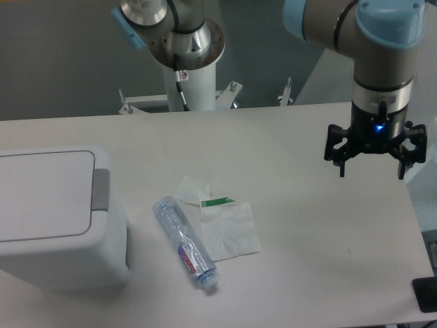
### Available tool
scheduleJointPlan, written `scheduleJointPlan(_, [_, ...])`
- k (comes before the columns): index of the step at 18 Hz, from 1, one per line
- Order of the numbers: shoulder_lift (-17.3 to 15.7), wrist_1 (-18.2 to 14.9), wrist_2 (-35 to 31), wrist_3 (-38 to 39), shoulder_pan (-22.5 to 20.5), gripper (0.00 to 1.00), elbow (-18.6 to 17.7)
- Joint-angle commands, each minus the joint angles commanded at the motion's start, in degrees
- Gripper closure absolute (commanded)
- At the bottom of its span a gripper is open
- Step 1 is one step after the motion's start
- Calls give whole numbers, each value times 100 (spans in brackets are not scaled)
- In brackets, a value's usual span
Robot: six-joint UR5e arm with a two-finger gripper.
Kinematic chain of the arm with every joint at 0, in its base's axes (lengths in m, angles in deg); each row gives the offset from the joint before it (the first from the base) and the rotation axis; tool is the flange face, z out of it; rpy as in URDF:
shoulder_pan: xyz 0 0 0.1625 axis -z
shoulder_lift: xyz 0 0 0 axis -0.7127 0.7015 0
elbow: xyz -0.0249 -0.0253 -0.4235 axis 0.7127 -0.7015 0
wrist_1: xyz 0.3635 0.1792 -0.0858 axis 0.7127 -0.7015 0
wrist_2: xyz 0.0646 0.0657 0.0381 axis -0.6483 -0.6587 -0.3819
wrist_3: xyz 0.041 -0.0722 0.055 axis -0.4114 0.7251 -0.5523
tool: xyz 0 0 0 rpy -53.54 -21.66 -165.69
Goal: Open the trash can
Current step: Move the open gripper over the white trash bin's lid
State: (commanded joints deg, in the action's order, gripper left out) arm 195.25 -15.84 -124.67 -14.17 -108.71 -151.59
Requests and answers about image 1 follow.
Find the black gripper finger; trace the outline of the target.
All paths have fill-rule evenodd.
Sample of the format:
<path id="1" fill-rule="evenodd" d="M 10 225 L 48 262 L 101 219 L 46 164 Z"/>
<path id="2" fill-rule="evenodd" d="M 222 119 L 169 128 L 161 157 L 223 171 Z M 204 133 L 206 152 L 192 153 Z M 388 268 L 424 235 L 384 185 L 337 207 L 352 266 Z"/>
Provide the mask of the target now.
<path id="1" fill-rule="evenodd" d="M 427 152 L 427 129 L 426 125 L 413 126 L 407 122 L 400 135 L 389 142 L 389 154 L 397 159 L 397 176 L 403 179 L 408 169 L 415 163 L 424 163 Z"/>
<path id="2" fill-rule="evenodd" d="M 344 129 L 336 124 L 328 125 L 324 160 L 332 161 L 339 168 L 339 175 L 346 174 L 346 161 L 361 153 L 362 147 L 352 128 Z"/>

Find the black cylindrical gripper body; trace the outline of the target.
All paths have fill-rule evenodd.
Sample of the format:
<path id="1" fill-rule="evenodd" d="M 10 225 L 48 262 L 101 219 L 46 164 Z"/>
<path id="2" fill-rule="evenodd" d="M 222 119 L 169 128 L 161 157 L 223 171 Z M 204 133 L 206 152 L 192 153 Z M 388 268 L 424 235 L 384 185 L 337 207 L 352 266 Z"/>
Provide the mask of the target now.
<path id="1" fill-rule="evenodd" d="M 380 120 L 378 113 L 369 113 L 352 102 L 348 141 L 364 153 L 384 154 L 383 146 L 398 146 L 405 140 L 408 105 L 399 111 L 388 113 Z"/>

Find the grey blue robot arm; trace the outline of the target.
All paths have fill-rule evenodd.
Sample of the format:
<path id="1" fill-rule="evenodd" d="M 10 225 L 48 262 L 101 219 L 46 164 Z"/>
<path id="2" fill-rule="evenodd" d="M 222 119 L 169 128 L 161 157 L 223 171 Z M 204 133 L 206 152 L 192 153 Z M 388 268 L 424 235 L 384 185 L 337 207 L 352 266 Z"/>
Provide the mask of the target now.
<path id="1" fill-rule="evenodd" d="M 389 154 L 399 163 L 399 179 L 425 161 L 426 127 L 406 119 L 424 1 L 286 1 L 283 24 L 354 64 L 350 126 L 328 127 L 325 160 L 343 169 L 358 154 Z"/>

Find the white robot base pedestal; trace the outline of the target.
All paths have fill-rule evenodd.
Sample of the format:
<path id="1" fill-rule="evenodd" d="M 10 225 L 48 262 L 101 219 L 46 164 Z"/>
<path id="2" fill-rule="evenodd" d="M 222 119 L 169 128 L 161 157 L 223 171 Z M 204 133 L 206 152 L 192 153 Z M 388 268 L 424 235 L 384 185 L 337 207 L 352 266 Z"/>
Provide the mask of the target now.
<path id="1" fill-rule="evenodd" d="M 147 48 L 161 67 L 171 112 L 226 111 L 235 108 L 242 85 L 216 88 L 216 64 L 225 36 L 206 17 L 204 1 L 121 1 L 111 17 L 136 50 Z"/>

